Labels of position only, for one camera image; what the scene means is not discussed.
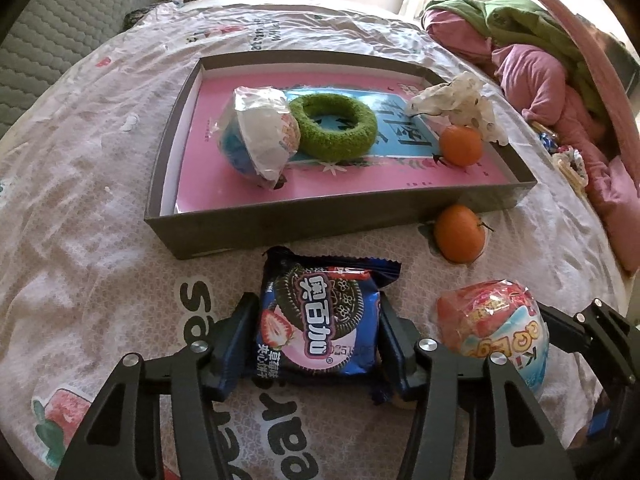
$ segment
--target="fuzzy green ring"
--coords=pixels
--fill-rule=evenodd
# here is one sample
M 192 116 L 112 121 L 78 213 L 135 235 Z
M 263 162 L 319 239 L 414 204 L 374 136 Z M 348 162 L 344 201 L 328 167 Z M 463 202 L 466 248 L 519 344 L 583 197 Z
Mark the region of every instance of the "fuzzy green ring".
M 378 120 L 366 104 L 340 94 L 309 94 L 290 102 L 300 127 L 300 150 L 323 162 L 340 162 L 365 155 L 376 141 Z M 311 117 L 337 115 L 352 121 L 349 130 L 321 128 Z

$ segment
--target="silver bolt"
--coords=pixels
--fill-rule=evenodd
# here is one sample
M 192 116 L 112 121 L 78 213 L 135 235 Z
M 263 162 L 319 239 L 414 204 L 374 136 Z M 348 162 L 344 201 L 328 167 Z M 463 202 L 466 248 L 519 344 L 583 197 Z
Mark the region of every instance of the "silver bolt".
M 430 338 L 420 339 L 418 346 L 425 352 L 433 352 L 438 347 L 438 342 Z
M 122 364 L 125 366 L 135 366 L 140 362 L 137 354 L 127 354 L 122 358 Z
M 202 354 L 203 352 L 206 352 L 207 348 L 209 348 L 209 345 L 206 341 L 194 341 L 193 343 L 191 343 L 191 351 L 195 352 L 196 354 Z
M 489 359 L 491 359 L 492 363 L 500 366 L 507 364 L 508 361 L 507 357 L 502 352 L 492 353 Z

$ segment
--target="oreo cookie package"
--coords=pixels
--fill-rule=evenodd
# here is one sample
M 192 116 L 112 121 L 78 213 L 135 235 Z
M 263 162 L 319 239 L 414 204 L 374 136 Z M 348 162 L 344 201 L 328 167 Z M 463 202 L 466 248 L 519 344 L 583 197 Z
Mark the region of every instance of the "oreo cookie package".
M 376 364 L 380 288 L 400 264 L 378 258 L 267 251 L 255 337 L 263 378 L 357 376 Z

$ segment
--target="gray quilted fabric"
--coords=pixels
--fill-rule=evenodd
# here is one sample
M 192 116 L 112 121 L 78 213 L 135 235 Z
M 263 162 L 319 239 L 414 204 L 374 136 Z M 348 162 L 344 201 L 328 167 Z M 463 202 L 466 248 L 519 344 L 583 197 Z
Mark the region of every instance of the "gray quilted fabric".
M 0 45 L 0 137 L 65 71 L 159 0 L 31 0 Z

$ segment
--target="tangerine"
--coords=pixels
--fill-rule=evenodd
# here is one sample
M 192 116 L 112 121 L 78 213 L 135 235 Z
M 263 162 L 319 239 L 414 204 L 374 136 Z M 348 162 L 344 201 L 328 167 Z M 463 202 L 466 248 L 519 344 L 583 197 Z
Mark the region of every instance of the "tangerine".
M 482 157 L 482 135 L 468 126 L 447 126 L 438 143 L 442 156 L 461 168 L 475 164 Z
M 454 204 L 436 220 L 433 235 L 443 256 L 455 264 L 470 264 L 484 248 L 482 221 L 468 207 Z

